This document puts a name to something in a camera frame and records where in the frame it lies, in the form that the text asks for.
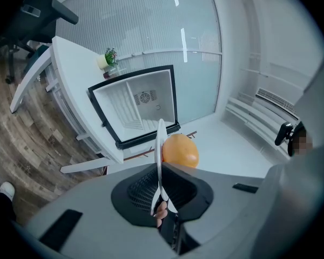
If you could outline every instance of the finger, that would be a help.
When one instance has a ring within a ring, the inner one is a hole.
[[[160,212],[162,210],[165,210],[167,208],[167,203],[165,201],[161,202],[159,207],[157,208],[157,212]]]
[[[156,218],[157,219],[164,219],[166,216],[167,216],[167,214],[168,214],[168,212],[167,212],[167,210],[165,209],[165,210],[163,210],[163,211],[160,211],[160,212],[157,212],[157,214],[156,214]]]
[[[161,224],[162,224],[162,220],[157,219],[157,228],[159,228],[161,226]]]

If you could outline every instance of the wooden floor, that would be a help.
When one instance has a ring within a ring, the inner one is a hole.
[[[10,103],[25,66],[25,60],[15,61],[16,82],[7,85],[7,57],[0,56],[0,184],[14,185],[13,208],[22,225],[63,192],[102,173],[101,168],[73,174],[59,171],[97,156],[76,140],[52,94],[45,91],[44,73],[11,114]]]

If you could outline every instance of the person's leg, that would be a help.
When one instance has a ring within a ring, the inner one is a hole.
[[[4,182],[0,186],[0,212],[7,218],[15,221],[16,214],[13,211],[12,200],[15,195],[15,188],[9,182]]]

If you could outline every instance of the black pants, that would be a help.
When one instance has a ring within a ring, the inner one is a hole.
[[[12,201],[5,194],[0,193],[0,212],[7,218],[15,221],[16,214],[13,211]]]

